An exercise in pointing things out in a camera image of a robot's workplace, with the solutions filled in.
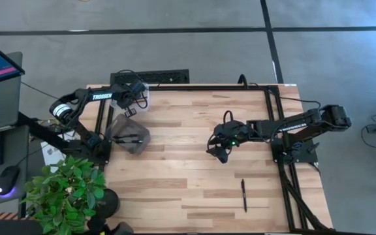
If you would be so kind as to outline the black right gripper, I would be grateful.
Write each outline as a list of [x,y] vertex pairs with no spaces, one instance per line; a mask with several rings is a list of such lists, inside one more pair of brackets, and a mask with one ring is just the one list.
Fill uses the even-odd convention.
[[213,138],[211,144],[214,146],[207,146],[206,152],[211,155],[216,155],[218,160],[225,164],[228,161],[230,152],[222,147],[239,146],[249,140],[249,127],[236,120],[228,121],[226,123],[218,124],[213,130]]

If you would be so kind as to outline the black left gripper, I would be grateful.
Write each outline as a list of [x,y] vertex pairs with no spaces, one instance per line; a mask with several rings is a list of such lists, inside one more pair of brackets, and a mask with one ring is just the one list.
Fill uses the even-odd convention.
[[134,80],[130,84],[121,85],[122,92],[119,96],[118,106],[125,109],[125,116],[127,118],[137,114],[135,108],[128,108],[134,102],[141,108],[145,109],[148,107],[147,97],[144,92],[147,91],[146,86],[141,80]]

